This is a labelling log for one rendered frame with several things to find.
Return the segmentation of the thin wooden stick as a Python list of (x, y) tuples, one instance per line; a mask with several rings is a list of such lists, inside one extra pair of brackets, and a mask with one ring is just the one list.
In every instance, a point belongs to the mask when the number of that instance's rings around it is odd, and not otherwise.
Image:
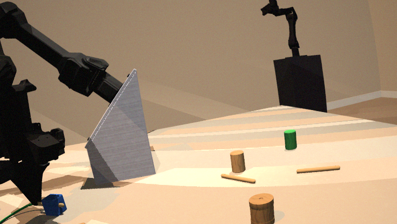
[(234, 176), (234, 175), (221, 174), (221, 177), (227, 178), (227, 179), (233, 179), (233, 180), (237, 180), (237, 181), (255, 183), (255, 179), (245, 178), (245, 177), (241, 177), (241, 176), (239, 177), (239, 176)]
[(340, 166), (328, 166), (321, 168), (303, 168), (297, 169), (297, 173), (307, 173), (307, 172), (319, 172), (319, 171), (330, 171), (330, 170), (339, 170)]

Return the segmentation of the blue block with hole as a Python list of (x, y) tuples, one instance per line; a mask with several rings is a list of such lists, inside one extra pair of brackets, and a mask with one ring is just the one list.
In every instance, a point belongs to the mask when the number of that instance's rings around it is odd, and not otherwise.
[[(65, 210), (67, 210), (67, 207), (65, 205), (65, 201), (63, 199), (62, 194), (50, 194), (44, 199), (41, 200), (45, 214), (47, 216), (59, 216), (62, 214)], [(63, 203), (64, 207), (59, 207), (58, 203)]]

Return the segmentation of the green string with wooden stick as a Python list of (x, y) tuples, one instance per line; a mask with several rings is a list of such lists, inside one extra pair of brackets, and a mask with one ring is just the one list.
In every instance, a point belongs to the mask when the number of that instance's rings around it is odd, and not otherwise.
[[(3, 220), (0, 221), (0, 224), (1, 224), (2, 222), (4, 222), (5, 220), (7, 220), (8, 218), (10, 218), (11, 216), (13, 216), (13, 215), (15, 215), (16, 213), (18, 213), (19, 211), (21, 211), (21, 210), (23, 210), (23, 209), (25, 209), (25, 208), (27, 208), (27, 207), (29, 207), (29, 206), (32, 206), (32, 203), (31, 203), (31, 204), (28, 204), (28, 205), (26, 205), (26, 206), (24, 206), (24, 207), (22, 207), (22, 208), (16, 210), (16, 211), (13, 212), (12, 214), (8, 215), (6, 218), (4, 218)], [(42, 202), (38, 202), (38, 206), (43, 206), (43, 205), (42, 205)], [(62, 208), (62, 207), (64, 207), (64, 204), (63, 204), (63, 203), (58, 203), (58, 206)]]

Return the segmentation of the green cylinder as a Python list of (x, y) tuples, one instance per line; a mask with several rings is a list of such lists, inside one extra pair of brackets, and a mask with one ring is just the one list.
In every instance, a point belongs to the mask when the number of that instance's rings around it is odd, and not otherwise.
[(285, 138), (285, 148), (286, 150), (292, 150), (297, 148), (297, 136), (295, 130), (286, 130), (284, 131)]

